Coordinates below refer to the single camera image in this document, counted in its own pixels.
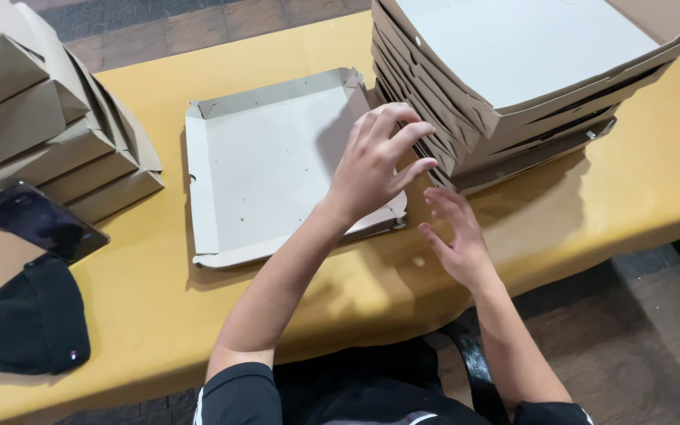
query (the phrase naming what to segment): forearm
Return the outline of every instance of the forearm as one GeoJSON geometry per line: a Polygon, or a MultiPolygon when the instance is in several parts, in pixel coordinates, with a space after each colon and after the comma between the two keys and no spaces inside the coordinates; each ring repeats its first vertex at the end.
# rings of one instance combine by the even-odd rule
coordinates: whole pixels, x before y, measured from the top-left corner
{"type": "Polygon", "coordinates": [[[271,366],[273,350],[311,278],[352,225],[325,201],[267,261],[233,306],[214,345],[209,376],[244,361],[271,366]]]}
{"type": "Polygon", "coordinates": [[[482,343],[495,386],[513,409],[520,401],[566,401],[571,396],[537,348],[495,273],[474,293],[482,343]]]}

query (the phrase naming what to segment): black cloth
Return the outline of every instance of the black cloth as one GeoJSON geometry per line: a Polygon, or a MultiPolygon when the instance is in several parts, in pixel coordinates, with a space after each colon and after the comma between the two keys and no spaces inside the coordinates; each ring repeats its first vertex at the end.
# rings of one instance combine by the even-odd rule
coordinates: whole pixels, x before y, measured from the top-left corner
{"type": "Polygon", "coordinates": [[[83,300],[64,261],[44,254],[0,288],[0,372],[58,374],[90,356],[83,300]]]}
{"type": "MultiPolygon", "coordinates": [[[[275,366],[236,364],[203,388],[203,425],[488,422],[447,398],[437,352],[420,339],[275,366]]],[[[589,425],[579,405],[521,403],[515,425],[589,425]]]]}

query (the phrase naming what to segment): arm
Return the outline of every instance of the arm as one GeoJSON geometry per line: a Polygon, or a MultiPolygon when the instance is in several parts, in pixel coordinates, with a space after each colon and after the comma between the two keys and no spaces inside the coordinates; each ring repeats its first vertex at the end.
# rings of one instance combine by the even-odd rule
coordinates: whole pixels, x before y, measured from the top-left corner
{"type": "Polygon", "coordinates": [[[419,229],[445,270],[474,295],[484,353],[495,386],[507,408],[521,401],[571,402],[571,396],[545,361],[497,276],[481,228],[463,197],[445,189],[427,189],[432,216],[445,218],[455,238],[445,244],[429,224],[419,229]]]}
{"type": "Polygon", "coordinates": [[[434,159],[420,159],[393,175],[401,156],[432,133],[434,127],[421,122],[404,103],[383,105],[356,121],[326,197],[261,268],[227,316],[209,360],[207,381],[238,363],[272,367],[279,336],[316,269],[345,231],[437,165],[434,159]],[[410,124],[390,139],[398,121],[410,124]]]}

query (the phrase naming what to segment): black sleeve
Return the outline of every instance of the black sleeve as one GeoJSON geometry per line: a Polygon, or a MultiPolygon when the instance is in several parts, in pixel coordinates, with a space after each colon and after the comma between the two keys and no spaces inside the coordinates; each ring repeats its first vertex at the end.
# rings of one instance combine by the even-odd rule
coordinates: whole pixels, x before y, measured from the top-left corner
{"type": "Polygon", "coordinates": [[[283,422],[272,371],[263,363],[236,364],[217,373],[204,385],[200,403],[201,425],[283,422]]]}
{"type": "Polygon", "coordinates": [[[516,408],[514,425],[594,425],[574,403],[528,403],[522,402],[516,408]]]}

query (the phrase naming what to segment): left hand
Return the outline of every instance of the left hand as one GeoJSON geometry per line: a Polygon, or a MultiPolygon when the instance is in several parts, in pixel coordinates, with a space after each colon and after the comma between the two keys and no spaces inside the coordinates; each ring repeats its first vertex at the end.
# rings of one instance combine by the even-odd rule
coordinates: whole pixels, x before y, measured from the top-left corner
{"type": "Polygon", "coordinates": [[[403,154],[421,137],[431,134],[434,127],[421,121],[406,103],[387,103],[365,113],[353,125],[324,201],[342,214],[349,226],[373,213],[437,166],[437,159],[423,158],[394,175],[403,154]],[[390,139],[398,121],[409,124],[390,139]]]}

